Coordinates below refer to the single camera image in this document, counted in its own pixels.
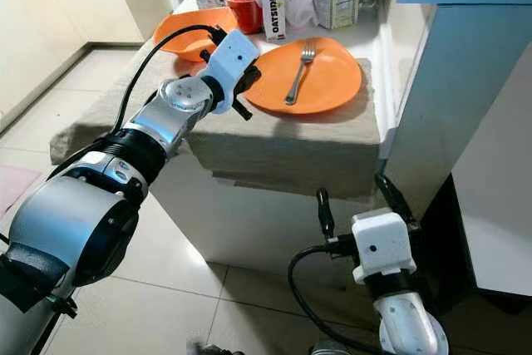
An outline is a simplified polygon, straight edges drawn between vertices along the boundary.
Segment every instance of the orange bowl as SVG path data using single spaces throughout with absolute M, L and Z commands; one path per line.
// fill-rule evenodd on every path
M 197 12 L 183 12 L 166 17 L 155 29 L 153 43 L 159 43 L 165 37 L 178 29 L 189 25 L 220 25 L 226 32 L 233 31 L 238 23 L 233 12 L 228 7 L 207 8 Z M 191 62 L 203 61 L 200 52 L 206 49 L 212 52 L 216 48 L 207 31 L 198 30 L 186 32 L 166 43 L 162 50 L 176 53 L 179 57 Z

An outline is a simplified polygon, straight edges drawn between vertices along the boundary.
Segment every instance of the silver fork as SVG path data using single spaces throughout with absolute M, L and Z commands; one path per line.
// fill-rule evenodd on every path
M 301 63 L 299 64 L 298 74 L 296 79 L 293 80 L 292 89 L 288 92 L 284 98 L 284 104 L 293 106 L 298 99 L 299 79 L 301 79 L 301 73 L 305 64 L 312 62 L 316 56 L 316 41 L 309 38 L 303 44 L 303 50 L 301 51 Z

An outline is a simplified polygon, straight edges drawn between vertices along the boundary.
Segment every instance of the orange plate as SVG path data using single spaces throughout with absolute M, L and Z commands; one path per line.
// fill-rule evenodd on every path
M 357 60 L 330 37 L 316 37 L 316 56 L 299 81 L 298 101 L 284 104 L 298 71 L 304 40 L 277 47 L 256 62 L 260 79 L 245 92 L 257 107 L 286 114 L 328 111 L 350 101 L 360 90 L 362 74 Z
M 178 29 L 189 25 L 220 25 L 226 32 L 233 31 L 238 23 L 228 7 L 207 8 L 197 12 L 183 12 L 166 17 L 157 27 L 153 35 L 153 43 L 159 43 Z M 203 61 L 200 52 L 204 49 L 213 52 L 216 46 L 210 41 L 207 31 L 191 31 L 179 35 L 166 43 L 162 50 L 173 52 L 191 62 Z

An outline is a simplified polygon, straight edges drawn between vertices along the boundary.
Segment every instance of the milk carton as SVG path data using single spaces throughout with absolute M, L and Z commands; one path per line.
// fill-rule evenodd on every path
M 284 21 L 284 0 L 262 0 L 263 22 L 266 39 L 284 39 L 286 23 Z

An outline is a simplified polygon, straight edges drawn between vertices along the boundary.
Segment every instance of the black cable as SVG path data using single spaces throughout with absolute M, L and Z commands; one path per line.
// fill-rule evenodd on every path
M 147 105 L 150 101 L 152 101 L 155 96 L 157 96 L 157 91 L 153 91 L 153 93 L 151 93 L 148 98 L 146 99 L 146 101 L 144 102 L 144 106 Z
M 57 322 L 59 322 L 59 318 L 61 317 L 61 313 L 55 312 L 50 319 L 50 322 L 48 322 L 47 326 L 44 328 L 41 337 L 37 340 L 37 343 L 35 344 L 35 347 L 33 347 L 33 350 L 31 351 L 30 355 L 40 355 L 42 353 L 42 349 L 44 348 L 44 344 L 47 343 L 50 334 L 52 334 L 53 329 L 56 327 Z
M 162 41 L 157 43 L 153 47 L 153 49 L 151 49 L 150 53 L 148 53 L 148 55 L 145 57 L 144 61 L 140 64 L 139 69 L 136 71 L 135 75 L 133 76 L 133 79 L 131 79 L 131 82 L 127 86 L 126 91 L 124 92 L 124 96 L 122 97 L 120 109 L 118 111 L 118 115 L 116 116 L 115 123 L 112 129 L 109 131 L 109 133 L 107 133 L 105 136 L 99 137 L 98 139 L 94 141 L 94 143 L 88 145 L 87 147 L 69 156 L 66 160 L 64 160 L 60 165 L 58 165 L 51 172 L 51 174 L 48 176 L 48 179 L 51 179 L 52 177 L 57 175 L 59 172 L 67 168 L 73 162 L 76 162 L 79 159 L 81 159 L 89 151 L 100 150 L 102 146 L 106 143 L 106 138 L 108 136 L 114 135 L 122 127 L 122 122 L 124 121 L 124 115 L 126 113 L 127 103 L 130 100 L 130 95 L 131 95 L 131 92 L 133 91 L 133 87 L 135 86 L 136 82 L 139 80 L 140 74 L 144 71 L 150 59 L 157 53 L 159 49 L 161 49 L 166 43 L 168 43 L 175 37 L 178 37 L 179 35 L 186 33 L 186 32 L 197 31 L 197 30 L 207 31 L 210 34 L 210 39 L 213 41 L 215 45 L 219 45 L 224 39 L 224 37 L 227 35 L 227 33 L 220 27 L 211 27 L 209 25 L 191 25 L 189 27 L 184 27 L 175 32 L 172 32 L 170 35 L 165 37 Z M 155 91 L 150 96 L 150 99 L 152 99 L 156 93 L 157 92 Z
M 197 31 L 197 30 L 205 30 L 209 32 L 211 35 L 212 41 L 216 45 L 218 45 L 219 42 L 221 42 L 221 39 L 223 39 L 223 37 L 225 36 L 225 32 L 221 28 L 211 27 L 209 25 L 191 25 L 189 27 L 184 27 L 184 28 L 178 29 L 175 32 L 172 32 L 170 35 L 165 37 L 162 41 L 157 43 L 153 47 L 153 49 L 151 49 L 150 53 L 148 53 L 148 55 L 146 56 L 142 64 L 140 64 L 139 69 L 136 71 L 135 75 L 133 76 L 133 79 L 131 79 L 130 84 L 127 86 L 126 91 L 124 92 L 124 96 L 122 97 L 122 102 L 120 104 L 118 115 L 116 116 L 116 119 L 115 119 L 115 125 L 113 125 L 113 128 L 111 129 L 110 134 L 116 133 L 122 127 L 122 122 L 124 121 L 124 115 L 126 113 L 127 103 L 130 100 L 130 95 L 131 95 L 131 92 L 133 91 L 133 86 L 135 86 L 136 82 L 139 80 L 140 74 L 144 71 L 145 67 L 147 66 L 151 58 L 157 53 L 159 49 L 161 49 L 166 43 L 168 43 L 175 37 L 178 37 L 179 35 L 186 33 L 186 32 Z
M 70 155 L 66 160 L 64 160 L 61 164 L 56 166 L 56 168 L 51 172 L 51 174 L 47 177 L 47 180 L 50 180 L 55 175 L 57 175 L 59 172 L 67 168 L 70 164 L 73 162 L 78 161 L 80 158 L 82 158 L 86 153 L 89 151 L 98 151 L 105 143 L 106 137 L 99 137 L 95 141 L 93 141 L 90 145 L 87 147 L 83 147 L 81 150 L 75 152 L 74 154 Z
M 303 251 L 299 251 L 290 261 L 290 265 L 288 266 L 288 285 L 290 286 L 290 289 L 292 290 L 293 296 L 298 301 L 299 306 L 301 307 L 303 311 L 305 311 L 305 313 L 308 315 L 310 320 L 312 320 L 313 323 L 323 333 L 327 334 L 333 340 L 338 341 L 339 343 L 343 345 L 347 345 L 348 347 L 354 348 L 358 351 L 363 351 L 365 353 L 372 353 L 376 355 L 395 355 L 394 353 L 390 353 L 383 349 L 373 347 L 371 344 L 362 343 L 360 341 L 345 337 L 342 334 L 332 330 L 317 314 L 314 313 L 314 311 L 308 306 L 307 302 L 304 300 L 303 296 L 299 292 L 298 287 L 296 286 L 296 283 L 293 279 L 293 270 L 298 264 L 298 262 L 301 259 L 307 257 L 308 255 L 316 254 L 316 253 L 328 253 L 329 250 L 330 248 L 326 244 L 315 245 L 313 247 L 309 247 L 308 249 L 304 249 Z

